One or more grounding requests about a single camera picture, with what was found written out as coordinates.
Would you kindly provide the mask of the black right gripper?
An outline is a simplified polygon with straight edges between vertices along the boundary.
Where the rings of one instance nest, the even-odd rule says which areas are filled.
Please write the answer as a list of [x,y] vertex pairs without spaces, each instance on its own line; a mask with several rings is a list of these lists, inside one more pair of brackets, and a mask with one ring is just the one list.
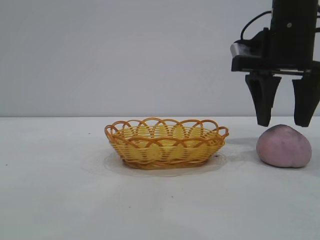
[[[277,74],[318,74],[320,63],[313,59],[319,2],[317,0],[274,0],[270,27],[251,39],[231,45],[233,72],[266,71]],[[250,73],[245,82],[250,91],[257,124],[268,127],[281,77]],[[320,76],[293,79],[294,122],[308,127],[320,102]]]

